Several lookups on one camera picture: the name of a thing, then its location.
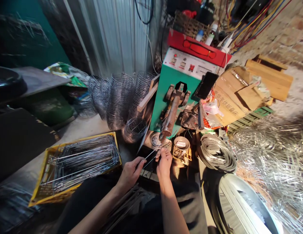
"yellow wire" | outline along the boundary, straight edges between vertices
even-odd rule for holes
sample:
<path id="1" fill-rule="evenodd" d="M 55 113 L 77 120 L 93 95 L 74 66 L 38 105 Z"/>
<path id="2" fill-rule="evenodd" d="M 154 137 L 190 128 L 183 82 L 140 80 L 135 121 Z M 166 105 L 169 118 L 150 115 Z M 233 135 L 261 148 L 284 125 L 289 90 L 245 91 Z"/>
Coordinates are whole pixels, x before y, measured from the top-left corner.
<path id="1" fill-rule="evenodd" d="M 280 0 L 280 2 L 277 4 L 276 8 L 274 11 L 272 11 L 265 19 L 263 19 L 261 21 L 261 23 L 257 26 L 257 28 L 253 31 L 253 33 L 251 34 L 251 36 L 253 36 L 255 34 L 255 32 L 257 31 L 257 29 L 260 27 L 260 25 L 268 18 L 271 17 L 273 13 L 275 13 L 277 11 L 277 8 L 280 6 L 280 4 L 282 3 L 282 0 Z"/>
<path id="2" fill-rule="evenodd" d="M 262 22 L 264 21 L 264 20 L 266 20 L 268 17 L 270 17 L 274 12 L 276 12 L 277 11 L 277 8 L 279 7 L 279 5 L 281 4 L 281 2 L 282 2 L 283 0 L 280 0 L 279 1 L 279 3 L 277 4 L 277 6 L 276 6 L 276 8 L 274 9 L 274 11 L 272 11 L 271 13 L 270 13 L 270 15 L 269 16 L 267 16 L 265 19 L 263 19 L 262 21 L 261 21 L 261 23 L 260 24 L 262 24 Z M 246 29 L 248 29 L 251 25 L 253 25 L 256 21 L 257 21 L 257 19 L 260 17 L 260 16 L 262 16 L 263 14 L 264 14 L 264 12 L 265 12 L 265 10 L 251 23 L 251 24 L 249 24 L 248 25 L 248 27 L 246 27 L 237 37 L 236 37 L 236 39 L 234 40 L 234 42 L 233 42 L 233 44 L 232 44 L 232 49 L 234 50 L 234 51 L 236 51 L 236 50 L 238 50 L 238 48 L 237 49 L 234 49 L 234 46 L 235 46 L 235 42 L 237 41 L 237 39 L 240 37 L 240 35 L 244 32 L 244 31 L 246 31 Z"/>
<path id="3" fill-rule="evenodd" d="M 232 12 L 233 7 L 234 7 L 234 0 L 232 1 L 232 4 L 230 5 L 230 10 L 229 10 L 229 14 L 228 14 L 228 19 L 227 19 L 227 28 L 228 29 L 229 29 L 230 14 Z"/>

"forearm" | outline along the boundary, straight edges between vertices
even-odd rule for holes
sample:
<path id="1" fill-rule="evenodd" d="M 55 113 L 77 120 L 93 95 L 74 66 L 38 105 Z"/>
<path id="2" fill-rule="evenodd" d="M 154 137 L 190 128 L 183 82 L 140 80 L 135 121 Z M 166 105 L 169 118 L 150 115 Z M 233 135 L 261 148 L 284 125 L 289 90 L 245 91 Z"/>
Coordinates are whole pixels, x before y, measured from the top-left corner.
<path id="1" fill-rule="evenodd" d="M 113 187 L 110 192 L 85 216 L 69 233 L 97 233 L 104 225 L 107 216 L 124 194 Z"/>
<path id="2" fill-rule="evenodd" d="M 170 178 L 160 179 L 164 233 L 189 233 L 186 221 L 178 206 Z"/>

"metal wall panel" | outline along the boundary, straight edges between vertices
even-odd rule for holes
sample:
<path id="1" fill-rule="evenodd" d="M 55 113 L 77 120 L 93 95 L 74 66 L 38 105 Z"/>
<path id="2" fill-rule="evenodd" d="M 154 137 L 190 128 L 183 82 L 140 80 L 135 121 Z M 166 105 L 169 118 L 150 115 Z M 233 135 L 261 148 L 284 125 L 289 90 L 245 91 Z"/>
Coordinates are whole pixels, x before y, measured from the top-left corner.
<path id="1" fill-rule="evenodd" d="M 133 75 L 152 69 L 149 42 L 143 26 L 154 54 L 162 11 L 161 0 L 154 0 L 154 17 L 149 25 L 142 24 L 134 0 L 64 1 L 67 2 L 68 11 L 72 12 L 71 20 L 76 22 L 76 30 L 85 44 L 86 54 L 93 58 L 91 64 L 95 74 L 103 77 L 121 72 Z M 151 0 L 137 0 L 137 3 L 142 19 L 148 21 Z"/>

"spiral wire coil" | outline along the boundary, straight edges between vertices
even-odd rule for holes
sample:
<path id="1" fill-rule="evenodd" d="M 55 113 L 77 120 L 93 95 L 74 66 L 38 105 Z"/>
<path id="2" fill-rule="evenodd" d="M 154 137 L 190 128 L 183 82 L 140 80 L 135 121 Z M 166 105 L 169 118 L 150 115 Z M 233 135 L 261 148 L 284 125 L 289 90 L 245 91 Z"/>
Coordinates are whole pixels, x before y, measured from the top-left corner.
<path id="1" fill-rule="evenodd" d="M 111 131 L 125 127 L 132 101 L 133 83 L 133 78 L 127 74 L 112 74 L 107 109 L 107 124 Z"/>
<path id="2" fill-rule="evenodd" d="M 276 216 L 291 233 L 303 233 L 303 126 L 278 122 L 271 116 L 238 130 L 231 143 L 240 170 L 268 192 Z"/>
<path id="3" fill-rule="evenodd" d="M 129 119 L 141 118 L 143 116 L 144 111 L 139 112 L 137 107 L 148 94 L 150 83 L 153 78 L 154 76 L 150 73 L 142 71 L 138 73 L 135 82 L 133 102 L 130 108 Z"/>
<path id="4" fill-rule="evenodd" d="M 211 134 L 203 135 L 200 149 L 199 155 L 203 156 L 208 168 L 227 173 L 236 170 L 237 163 L 233 152 L 219 137 Z"/>
<path id="5" fill-rule="evenodd" d="M 103 121 L 107 121 L 109 87 L 109 81 L 99 76 L 91 76 L 89 79 L 89 93 L 92 103 Z"/>
<path id="6" fill-rule="evenodd" d="M 122 130 L 122 135 L 126 143 L 135 143 L 140 140 L 147 131 L 147 123 L 142 118 L 130 119 L 125 128 Z"/>

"green wall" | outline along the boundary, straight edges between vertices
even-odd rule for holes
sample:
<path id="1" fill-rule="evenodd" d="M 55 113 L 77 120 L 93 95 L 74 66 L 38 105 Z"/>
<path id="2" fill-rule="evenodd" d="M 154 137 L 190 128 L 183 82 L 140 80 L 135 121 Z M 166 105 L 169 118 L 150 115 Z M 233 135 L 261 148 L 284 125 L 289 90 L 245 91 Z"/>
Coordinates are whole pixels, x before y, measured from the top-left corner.
<path id="1" fill-rule="evenodd" d="M 37 0 L 5 0 L 0 4 L 0 66 L 44 69 L 71 64 Z"/>

